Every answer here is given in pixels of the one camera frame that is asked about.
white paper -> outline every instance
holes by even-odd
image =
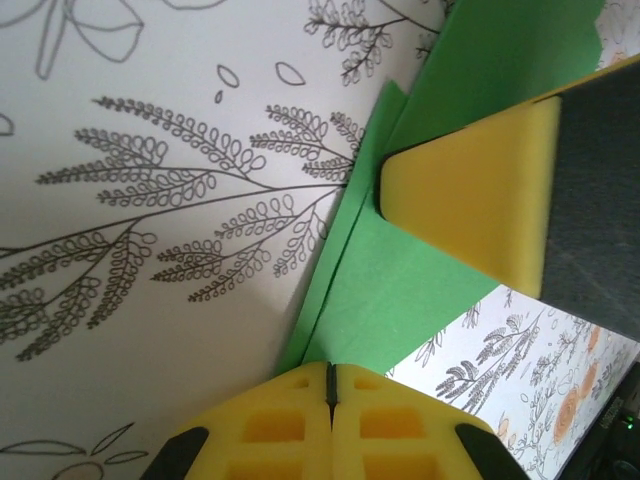
[[[0,478],[137,478],[267,379],[449,3],[0,1]]]

green paper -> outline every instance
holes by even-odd
[[[330,291],[336,266],[361,212],[364,195],[369,191],[375,176],[375,159],[383,154],[387,139],[406,100],[407,96],[392,82],[388,83],[380,94],[367,123],[356,165],[331,225],[331,233],[320,254],[298,322],[279,361],[277,374],[284,373],[302,362],[327,293]]]
[[[457,130],[593,72],[602,4],[459,0],[385,151]],[[381,157],[369,152],[356,163],[337,217],[346,209],[344,222],[355,225],[332,228],[328,242],[334,234],[340,240],[320,258],[294,332],[296,355],[283,359],[281,371],[300,363],[307,344],[303,363],[355,363],[382,373],[497,286],[378,215],[373,189]],[[354,219],[355,205],[362,208]]]

botanical print paper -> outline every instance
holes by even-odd
[[[137,478],[269,376],[451,4],[0,2],[0,476]]]
[[[607,0],[600,68],[640,53],[640,1]],[[499,287],[387,373],[478,415],[550,480],[605,405],[636,342]]]

orange flower print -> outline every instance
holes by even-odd
[[[562,439],[567,435],[571,423],[576,416],[579,401],[580,395],[576,387],[569,390],[567,396],[564,397],[562,405],[560,405],[560,409],[558,410],[556,424],[553,427],[553,443],[556,445],[562,442]]]
[[[584,379],[582,380],[582,385],[580,385],[580,399],[584,400],[591,393],[591,389],[593,388],[593,384],[596,381],[596,373],[598,372],[598,362],[593,362],[587,370],[587,373],[584,375]]]
[[[596,345],[598,344],[598,339],[600,338],[600,330],[602,329],[596,326],[591,331],[591,336],[589,337],[589,344],[587,345],[587,352],[591,353],[593,352],[593,349],[596,348]]]
[[[498,438],[502,440],[503,443],[507,438],[507,430],[509,430],[509,419],[507,417],[504,417],[502,420],[500,420],[500,425],[498,425],[497,433]]]

orange fruit drawing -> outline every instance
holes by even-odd
[[[584,400],[591,393],[593,384],[596,381],[596,373],[598,373],[598,362],[593,362],[587,373],[584,374],[582,385],[580,385],[580,399]]]
[[[567,435],[571,423],[576,416],[578,410],[578,402],[580,401],[580,395],[577,388],[572,388],[564,397],[562,405],[558,410],[558,416],[556,417],[556,424],[553,427],[553,443],[558,445],[562,442],[562,439]]]

